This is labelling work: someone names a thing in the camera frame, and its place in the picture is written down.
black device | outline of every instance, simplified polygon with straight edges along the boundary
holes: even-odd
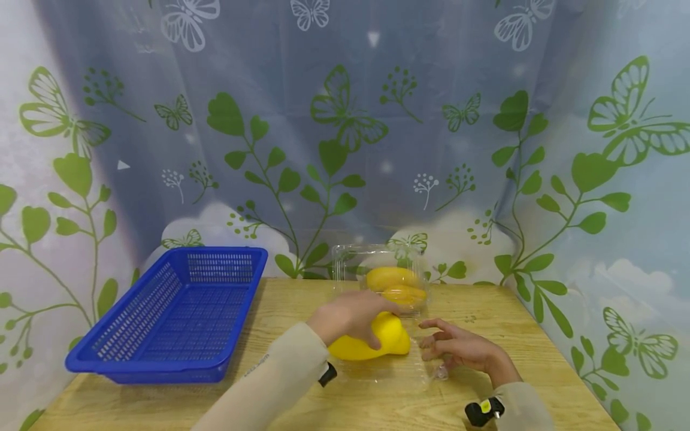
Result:
[[[465,406],[465,415],[472,426],[483,427],[491,419],[498,419],[505,413],[506,408],[498,398],[491,397],[481,403],[470,403]]]

yellow fruit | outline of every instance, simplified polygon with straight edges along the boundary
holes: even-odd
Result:
[[[366,287],[374,292],[383,292],[394,285],[419,287],[420,279],[407,268],[381,266],[366,273]]]
[[[391,286],[385,289],[381,296],[403,308],[420,307],[426,300],[426,292],[423,289],[411,288],[407,285]]]
[[[371,329],[381,341],[379,350],[374,350],[364,341],[346,335],[335,340],[328,351],[342,361],[365,361],[385,354],[408,354],[410,352],[410,336],[402,327],[400,318],[394,314],[380,313],[371,324]]]

white butterfly pattern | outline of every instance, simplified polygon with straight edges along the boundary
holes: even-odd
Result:
[[[618,0],[618,19],[623,18],[629,9],[637,10],[646,2],[647,0]]]
[[[179,12],[171,12],[161,18],[161,31],[171,42],[182,44],[191,52],[199,52],[206,46],[206,37],[201,31],[203,19],[216,19],[220,15],[220,0],[176,0]]]
[[[328,15],[326,11],[330,6],[331,0],[314,0],[311,9],[300,0],[290,0],[290,7],[293,10],[293,15],[297,17],[297,27],[303,32],[309,30],[312,21],[321,28],[326,27],[328,24]]]
[[[510,14],[498,21],[493,29],[501,42],[513,40],[514,51],[524,51],[532,43],[532,25],[537,23],[537,18],[545,20],[551,16],[555,0],[529,0],[529,6],[516,6],[524,12]]]

curtain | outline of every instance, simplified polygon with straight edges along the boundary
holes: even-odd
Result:
[[[255,245],[267,277],[327,279],[339,243],[512,289],[623,430],[683,429],[690,0],[4,12],[0,430],[40,417],[166,250]]]

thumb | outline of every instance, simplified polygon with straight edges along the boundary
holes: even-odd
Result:
[[[370,329],[364,336],[364,342],[374,350],[379,350],[381,348],[381,341],[374,335],[374,332]]]

